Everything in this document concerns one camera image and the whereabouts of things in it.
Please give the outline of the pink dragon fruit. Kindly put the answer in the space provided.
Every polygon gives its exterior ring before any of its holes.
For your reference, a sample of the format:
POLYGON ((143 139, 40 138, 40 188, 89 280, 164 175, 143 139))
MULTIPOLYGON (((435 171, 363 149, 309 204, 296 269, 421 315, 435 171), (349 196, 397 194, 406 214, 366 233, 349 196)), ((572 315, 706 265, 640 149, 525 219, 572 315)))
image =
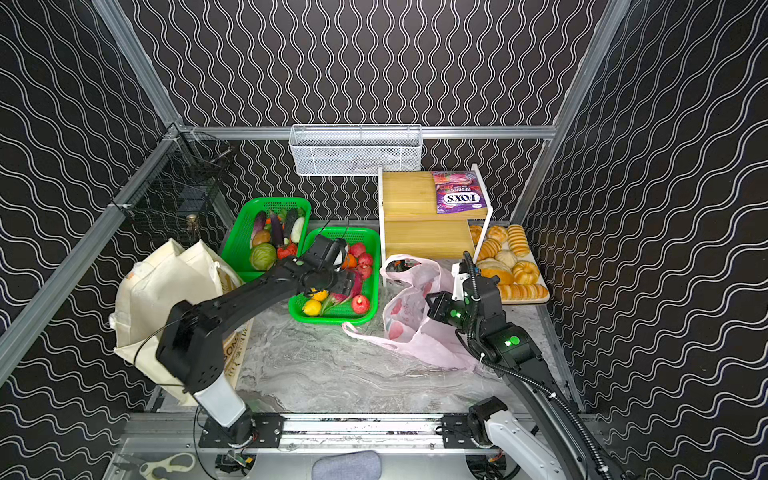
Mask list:
POLYGON ((354 283, 350 292, 346 295, 330 293, 328 297, 322 302, 321 315, 324 316, 329 310, 338 305, 342 305, 355 296, 359 295, 361 293, 363 283, 363 276, 360 273, 356 273, 354 275, 354 283))

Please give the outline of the yellow pear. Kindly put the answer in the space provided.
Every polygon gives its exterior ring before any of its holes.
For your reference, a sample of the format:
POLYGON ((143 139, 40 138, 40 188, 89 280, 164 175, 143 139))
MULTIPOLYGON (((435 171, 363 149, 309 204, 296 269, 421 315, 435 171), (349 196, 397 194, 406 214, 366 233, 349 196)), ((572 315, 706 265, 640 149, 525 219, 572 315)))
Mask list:
POLYGON ((328 297, 329 297, 329 292, 328 292, 328 291, 326 291, 326 290, 323 290, 323 291, 317 291, 317 292, 314 292, 314 293, 313 293, 313 295, 312 295, 312 297, 311 297, 311 299, 312 299, 312 300, 315 300, 315 301, 318 301, 318 302, 323 302, 323 301, 325 301, 325 300, 326 300, 328 297))

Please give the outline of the pink plastic grocery bag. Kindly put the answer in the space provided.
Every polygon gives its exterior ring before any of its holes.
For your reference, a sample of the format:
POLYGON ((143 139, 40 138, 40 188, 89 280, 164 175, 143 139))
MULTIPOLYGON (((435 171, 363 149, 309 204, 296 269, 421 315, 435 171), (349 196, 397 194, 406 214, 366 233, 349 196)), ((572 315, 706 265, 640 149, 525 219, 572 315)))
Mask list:
POLYGON ((455 328, 427 315, 426 296, 451 293, 454 275, 434 260, 403 254, 388 257, 380 274, 404 285, 383 309, 385 335, 364 335, 349 322, 342 324, 344 333, 441 369, 474 370, 477 360, 460 345, 455 328))

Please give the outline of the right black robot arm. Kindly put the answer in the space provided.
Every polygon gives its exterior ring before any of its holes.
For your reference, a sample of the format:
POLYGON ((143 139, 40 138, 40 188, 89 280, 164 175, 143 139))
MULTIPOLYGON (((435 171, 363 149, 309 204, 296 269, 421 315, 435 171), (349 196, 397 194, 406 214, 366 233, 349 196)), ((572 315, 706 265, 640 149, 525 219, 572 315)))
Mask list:
POLYGON ((464 254, 454 290, 427 295, 428 316, 453 328, 459 344, 500 377, 534 424, 524 426, 502 400, 490 397, 470 407, 457 438, 498 449, 508 468, 504 478, 518 472, 532 479, 613 478, 619 468, 558 387, 535 341, 508 321, 499 285, 464 254))

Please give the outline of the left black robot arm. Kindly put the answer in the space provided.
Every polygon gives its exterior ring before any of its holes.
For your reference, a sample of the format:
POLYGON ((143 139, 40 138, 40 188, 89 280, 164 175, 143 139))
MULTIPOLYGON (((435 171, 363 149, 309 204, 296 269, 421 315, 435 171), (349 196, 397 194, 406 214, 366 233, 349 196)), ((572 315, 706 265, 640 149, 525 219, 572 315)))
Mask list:
POLYGON ((344 270, 347 243, 317 235, 302 255, 279 259, 258 279, 227 294, 192 304, 176 303, 160 332, 157 361, 237 448, 254 437, 253 412, 225 378, 223 342, 263 311, 299 294, 349 295, 356 274, 344 270))

